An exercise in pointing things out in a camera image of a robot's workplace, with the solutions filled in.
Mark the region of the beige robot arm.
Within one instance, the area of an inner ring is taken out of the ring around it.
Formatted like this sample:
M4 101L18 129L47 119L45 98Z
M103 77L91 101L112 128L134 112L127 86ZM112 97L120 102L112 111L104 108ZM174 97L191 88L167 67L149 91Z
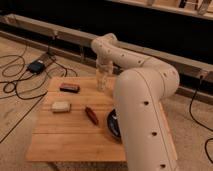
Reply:
M112 33L91 42L102 74L123 68L114 85L114 104L129 171L179 171L161 100L173 95L180 78L172 65L120 48Z

